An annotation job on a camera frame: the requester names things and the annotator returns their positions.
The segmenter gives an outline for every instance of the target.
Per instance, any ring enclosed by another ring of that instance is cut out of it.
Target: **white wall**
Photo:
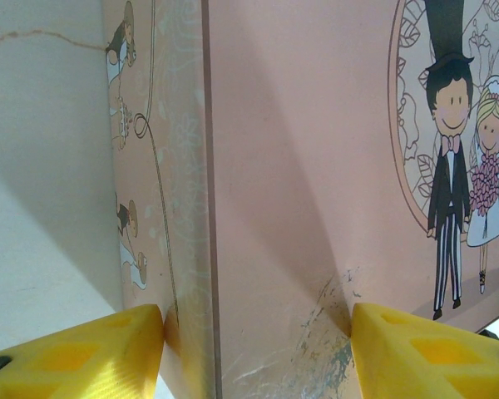
[[[122,309],[101,21],[0,0],[0,349]]]

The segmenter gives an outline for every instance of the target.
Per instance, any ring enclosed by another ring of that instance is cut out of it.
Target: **small cartoon figure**
[[[120,241],[120,261],[122,267],[122,276],[130,270],[131,283],[140,289],[146,289],[146,270],[148,259],[142,252],[139,252],[138,259],[130,252],[128,248]]]
[[[474,147],[477,166],[472,174],[467,245],[481,247],[479,288],[484,293],[488,243],[499,236],[499,76],[491,76],[481,93]]]
[[[126,143],[131,113],[120,95],[121,74],[126,64],[131,67],[136,60],[133,6],[129,1],[124,9],[124,19],[106,48],[106,58],[111,127],[114,125],[113,119],[116,118],[118,127],[115,128],[119,131],[119,146],[122,149]]]
[[[118,217],[118,231],[120,235],[124,235],[124,229],[130,226],[131,235],[136,237],[139,230],[139,220],[137,218],[135,201],[130,200],[128,208],[123,204],[119,204],[116,209],[116,216]]]
[[[434,316],[442,316],[447,275],[451,265],[453,309],[462,296],[460,234],[469,222],[467,168],[460,134],[472,107],[472,58],[462,54],[464,0],[425,0],[436,62],[427,68],[427,103],[442,137],[427,218],[427,237],[437,241]]]

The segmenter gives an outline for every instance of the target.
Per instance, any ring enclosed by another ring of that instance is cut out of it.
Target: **top hat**
[[[453,60],[473,61],[462,54],[464,0],[425,0],[425,11],[436,58],[427,70],[436,71]]]

